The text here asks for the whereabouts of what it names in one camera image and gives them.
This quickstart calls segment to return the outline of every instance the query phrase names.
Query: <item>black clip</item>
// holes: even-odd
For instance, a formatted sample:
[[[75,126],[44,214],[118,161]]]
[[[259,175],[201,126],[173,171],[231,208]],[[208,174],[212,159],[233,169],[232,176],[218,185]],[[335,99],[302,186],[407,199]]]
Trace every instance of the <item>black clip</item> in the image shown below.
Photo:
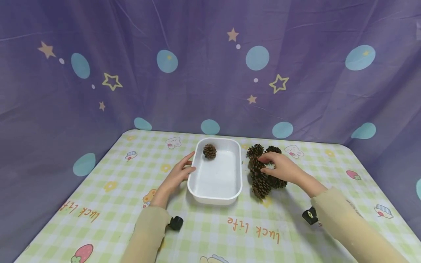
[[[180,230],[183,226],[183,219],[179,216],[171,218],[170,223],[168,224],[172,230]]]
[[[312,224],[316,223],[317,221],[319,221],[319,219],[317,218],[316,209],[314,207],[311,207],[310,209],[305,210],[304,213],[303,213],[303,218],[310,225],[312,225]]]

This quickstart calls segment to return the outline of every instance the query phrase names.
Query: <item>star pattern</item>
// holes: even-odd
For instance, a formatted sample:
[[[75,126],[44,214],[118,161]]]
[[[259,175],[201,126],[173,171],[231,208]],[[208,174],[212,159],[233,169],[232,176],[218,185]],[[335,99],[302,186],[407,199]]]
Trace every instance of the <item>star pattern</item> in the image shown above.
[[[103,101],[99,103],[99,108],[102,109],[102,111],[104,111],[105,105]]]
[[[232,28],[231,32],[227,32],[227,34],[229,35],[228,41],[234,40],[234,42],[237,42],[238,33],[234,30],[234,27]]]
[[[111,75],[109,75],[108,73],[104,73],[104,76],[105,76],[105,80],[102,82],[102,85],[104,85],[104,86],[109,86],[109,87],[111,88],[111,90],[112,90],[112,91],[114,91],[114,90],[115,90],[115,88],[117,88],[117,87],[120,87],[120,88],[122,88],[122,87],[123,87],[123,85],[121,85],[121,83],[118,81],[118,75],[111,76]],[[108,79],[108,78],[114,79],[116,84],[115,84],[115,85],[111,85],[111,84],[109,84],[109,83],[108,83],[108,81],[109,81],[109,79]]]
[[[53,46],[46,45],[43,41],[41,41],[41,47],[38,48],[39,51],[44,53],[45,57],[48,59],[50,56],[56,57],[53,53]]]
[[[257,97],[253,97],[253,95],[250,95],[250,97],[247,99],[248,104],[256,103]]]
[[[283,81],[283,83],[282,83],[282,87],[279,87],[279,88],[277,88],[276,87],[276,83],[278,82],[278,80],[281,80],[281,81]],[[279,74],[276,76],[276,79],[275,79],[275,81],[274,82],[272,82],[272,83],[269,83],[269,86],[271,86],[272,88],[273,88],[273,94],[276,94],[276,92],[278,92],[278,91],[280,91],[280,90],[286,90],[287,89],[287,87],[286,87],[286,83],[287,83],[287,81],[289,80],[289,78],[288,77],[281,77]]]

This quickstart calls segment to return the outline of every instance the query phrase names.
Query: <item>pine cone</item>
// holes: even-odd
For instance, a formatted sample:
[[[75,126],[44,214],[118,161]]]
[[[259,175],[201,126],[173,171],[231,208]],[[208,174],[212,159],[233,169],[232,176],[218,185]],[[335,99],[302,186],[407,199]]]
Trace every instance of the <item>pine cone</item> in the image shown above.
[[[248,168],[251,172],[251,179],[254,180],[255,178],[266,178],[267,175],[260,171],[260,169],[264,167],[266,167],[266,165],[257,160],[256,156],[250,157]]]
[[[278,147],[275,147],[275,146],[269,146],[269,147],[266,149],[266,152],[270,152],[270,151],[274,151],[274,152],[277,152],[277,153],[279,153],[279,154],[281,154],[281,153],[282,153],[281,149],[279,149]]]
[[[284,188],[285,186],[287,186],[288,182],[278,179],[276,177],[273,176],[268,176],[267,177],[267,183],[273,188],[273,189],[281,189]]]
[[[207,159],[215,159],[216,157],[216,148],[212,144],[208,143],[203,147],[203,154]]]
[[[259,199],[264,199],[270,193],[270,185],[263,178],[257,178],[251,186],[254,195]]]
[[[262,154],[263,154],[263,146],[260,144],[255,144],[254,146],[251,146],[250,148],[248,148],[248,151],[247,151],[247,157],[252,157],[252,156],[260,157]]]

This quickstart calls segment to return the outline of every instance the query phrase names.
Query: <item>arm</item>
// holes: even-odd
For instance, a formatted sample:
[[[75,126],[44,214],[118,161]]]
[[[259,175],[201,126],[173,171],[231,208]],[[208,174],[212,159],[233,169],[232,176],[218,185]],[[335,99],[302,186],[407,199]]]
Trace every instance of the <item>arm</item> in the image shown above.
[[[149,206],[142,210],[133,235],[121,258],[121,263],[153,263],[165,236],[171,216],[162,207]]]
[[[408,262],[335,188],[311,199],[326,231],[360,263]]]
[[[153,263],[165,236],[165,227],[170,223],[171,216],[166,208],[170,195],[182,181],[187,180],[194,167],[189,159],[195,154],[190,153],[177,163],[152,198],[149,207],[140,213],[132,237],[120,260],[120,263]]]
[[[326,231],[360,263],[401,263],[407,260],[353,208],[335,188],[327,189],[283,154],[269,152],[259,161],[273,161],[275,169],[261,171],[298,185],[311,198]]]

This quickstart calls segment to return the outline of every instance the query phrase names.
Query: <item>hand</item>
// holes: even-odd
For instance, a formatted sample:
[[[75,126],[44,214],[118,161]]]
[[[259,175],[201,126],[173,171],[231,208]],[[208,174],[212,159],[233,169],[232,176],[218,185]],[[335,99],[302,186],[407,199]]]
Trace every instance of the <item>hand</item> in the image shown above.
[[[303,169],[283,154],[271,151],[260,156],[258,160],[262,163],[272,161],[275,164],[275,169],[262,168],[260,171],[298,185],[310,198],[318,196],[327,190],[321,182],[304,172]]]
[[[283,154],[267,152],[258,159],[262,163],[272,161],[275,169],[262,168],[261,171],[278,179],[297,184],[302,177],[308,175],[298,165]]]
[[[174,168],[156,191],[150,206],[159,206],[164,209],[167,207],[168,198],[170,195],[174,193],[182,181],[189,178],[190,173],[196,170],[196,167],[185,167],[186,165],[192,164],[189,159],[193,157],[194,154],[194,151],[191,152],[189,155],[181,159],[181,161],[179,161],[176,165],[174,165]]]

